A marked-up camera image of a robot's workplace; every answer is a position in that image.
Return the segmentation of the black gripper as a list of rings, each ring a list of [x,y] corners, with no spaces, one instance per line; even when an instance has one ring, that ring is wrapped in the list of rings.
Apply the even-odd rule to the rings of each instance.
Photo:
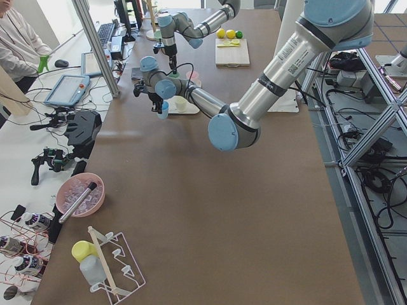
[[[152,89],[145,84],[144,80],[140,80],[138,83],[136,83],[133,89],[133,94],[135,97],[139,97],[139,95],[142,93],[147,94],[150,101],[152,101],[153,106],[151,111],[162,114],[163,99],[157,93],[153,92]]]
[[[163,49],[163,52],[169,58],[169,67],[171,71],[177,72],[177,46],[175,43],[166,45],[164,42],[157,42],[153,45],[154,54],[158,54]]]

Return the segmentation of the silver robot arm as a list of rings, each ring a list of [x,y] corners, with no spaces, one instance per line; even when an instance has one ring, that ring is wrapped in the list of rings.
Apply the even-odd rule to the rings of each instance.
[[[225,104],[192,81],[171,78],[152,56],[141,59],[142,82],[133,93],[145,93],[157,113],[166,100],[181,96],[210,117],[209,140],[216,149],[249,147],[259,138],[260,119],[317,55],[370,44],[374,6],[373,1],[306,1],[291,37],[238,102]]]
[[[164,54],[169,58],[169,67],[176,70],[177,45],[175,33],[182,35],[189,45],[197,49],[203,43],[203,38],[216,32],[225,22],[233,20],[240,11],[239,0],[219,1],[222,8],[217,10],[204,21],[195,25],[185,12],[177,12],[174,15],[162,13],[158,16],[158,26],[162,36]]]

